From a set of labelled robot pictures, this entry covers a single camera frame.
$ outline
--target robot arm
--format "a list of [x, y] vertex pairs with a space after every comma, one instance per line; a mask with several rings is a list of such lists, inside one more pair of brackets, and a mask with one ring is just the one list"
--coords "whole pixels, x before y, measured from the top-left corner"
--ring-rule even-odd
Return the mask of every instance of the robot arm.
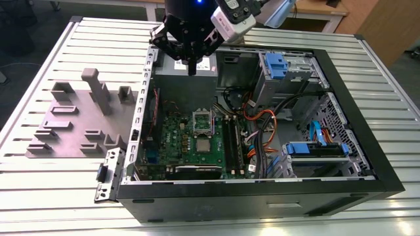
[[[209, 56], [223, 42], [237, 40], [255, 26], [255, 16], [268, 1], [165, 0], [164, 23], [151, 30], [151, 42], [181, 60], [188, 65], [188, 75], [195, 75], [203, 56]], [[168, 40], [168, 33], [176, 41]]]

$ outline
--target black cable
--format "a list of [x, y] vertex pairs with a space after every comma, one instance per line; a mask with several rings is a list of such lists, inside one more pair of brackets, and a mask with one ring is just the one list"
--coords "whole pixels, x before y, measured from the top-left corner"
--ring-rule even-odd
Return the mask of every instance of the black cable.
[[229, 112], [224, 109], [220, 103], [213, 102], [213, 106], [216, 106], [217, 110], [220, 110], [221, 113], [225, 113], [225, 115], [229, 115]]
[[[255, 136], [255, 138], [253, 138], [253, 146], [256, 147], [257, 146], [257, 134], [256, 134], [256, 136]], [[255, 168], [255, 175], [253, 175], [253, 178], [260, 178], [260, 169], [261, 169], [261, 159], [260, 159], [260, 156], [259, 155], [255, 155], [255, 158], [256, 158], [256, 160], [255, 160], [255, 166], [256, 166], [256, 168]]]
[[231, 109], [232, 112], [241, 112], [243, 108], [240, 107], [239, 109], [233, 107], [232, 102], [229, 100], [229, 96], [231, 96], [231, 92], [232, 91], [244, 91], [244, 93], [248, 91], [244, 87], [240, 86], [229, 86], [224, 89], [221, 95], [223, 95], [223, 100], [225, 102], [225, 105], [228, 106], [228, 108]]
[[259, 151], [259, 156], [260, 156], [260, 159], [261, 159], [261, 178], [267, 178], [267, 156], [265, 156], [265, 153], [264, 153], [264, 145], [263, 145], [263, 131], [260, 130], [257, 132], [257, 149], [255, 150], [255, 153]]
[[[303, 93], [289, 96], [276, 106], [273, 110], [275, 115], [277, 115], [277, 113], [287, 107], [287, 105], [297, 98], [304, 97], [304, 96], [320, 96], [324, 94], [325, 94], [325, 91], [317, 91], [317, 92], [303, 92]], [[264, 152], [264, 146], [263, 146], [263, 132], [268, 126], [269, 119], [271, 117], [265, 119], [263, 123], [263, 127], [260, 128], [259, 133], [255, 136], [255, 155], [256, 155], [256, 159], [257, 160], [260, 159], [260, 162], [261, 162], [261, 168], [263, 168], [261, 178], [265, 178], [267, 176], [267, 158], [265, 158], [265, 152]]]

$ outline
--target green motherboard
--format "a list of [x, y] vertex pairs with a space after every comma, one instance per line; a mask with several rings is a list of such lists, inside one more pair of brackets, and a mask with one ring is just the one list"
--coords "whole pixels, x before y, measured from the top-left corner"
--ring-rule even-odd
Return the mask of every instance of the green motherboard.
[[[232, 148], [225, 147], [233, 133], [229, 129], [228, 122], [223, 118], [213, 118], [212, 124], [208, 124], [208, 117], [196, 119], [196, 128], [208, 128], [213, 126], [213, 135], [193, 135], [192, 117], [167, 116], [163, 121], [161, 140], [157, 150], [144, 151], [144, 160], [147, 163], [137, 163], [137, 174], [140, 180], [165, 180], [167, 173], [172, 166], [216, 166], [221, 169], [221, 179], [247, 178], [247, 173], [243, 171], [241, 164], [233, 169]], [[235, 150], [233, 155], [237, 159], [243, 159], [241, 150]]]

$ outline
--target blue drive bracket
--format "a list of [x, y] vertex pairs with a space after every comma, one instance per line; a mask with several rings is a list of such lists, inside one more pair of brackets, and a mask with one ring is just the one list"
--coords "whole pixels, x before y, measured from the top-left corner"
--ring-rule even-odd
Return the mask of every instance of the blue drive bracket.
[[287, 144], [287, 151], [288, 151], [288, 154], [304, 154], [304, 153], [309, 153], [309, 147], [308, 147], [308, 144], [305, 143], [291, 143], [291, 144]]
[[347, 156], [349, 154], [349, 150], [348, 150], [347, 144], [341, 144], [341, 148], [343, 148], [344, 155]]
[[268, 168], [267, 168], [267, 173], [269, 173], [269, 172], [273, 170], [273, 168], [275, 168], [275, 166], [276, 166], [276, 164], [277, 164], [279, 161], [280, 161], [280, 156], [277, 156], [277, 157], [273, 159], [273, 161], [269, 163]]
[[265, 53], [265, 63], [268, 66], [271, 79], [281, 80], [288, 73], [288, 62], [279, 53]]
[[311, 122], [311, 126], [309, 126], [309, 140], [313, 139], [313, 129], [316, 130], [317, 141], [321, 143], [323, 146], [327, 146], [327, 143], [325, 143], [324, 137], [323, 137], [321, 125], [320, 125], [320, 123], [316, 120], [313, 120]]

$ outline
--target wooden table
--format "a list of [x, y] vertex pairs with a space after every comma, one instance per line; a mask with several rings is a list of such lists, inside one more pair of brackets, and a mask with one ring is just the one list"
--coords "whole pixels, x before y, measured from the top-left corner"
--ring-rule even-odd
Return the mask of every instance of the wooden table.
[[[148, 21], [157, 21], [155, 10], [156, 8], [165, 7], [165, 0], [60, 0], [60, 1], [144, 7]], [[57, 4], [53, 1], [49, 2], [52, 3], [55, 10], [57, 10], [57, 8], [55, 7], [57, 6]], [[341, 3], [337, 5], [337, 8], [333, 8], [327, 6], [325, 2], [327, 2], [325, 0], [299, 0], [296, 3], [297, 5], [296, 18], [328, 21], [323, 29], [323, 32], [333, 33], [343, 17], [348, 15], [348, 10]], [[289, 18], [295, 17], [295, 8], [292, 9], [288, 17]]]
[[[299, 0], [296, 18], [328, 21], [323, 33], [333, 33], [343, 17], [348, 15], [348, 10], [341, 2], [336, 8], [327, 6], [325, 3], [325, 0]], [[293, 12], [295, 7], [288, 17], [293, 17]]]

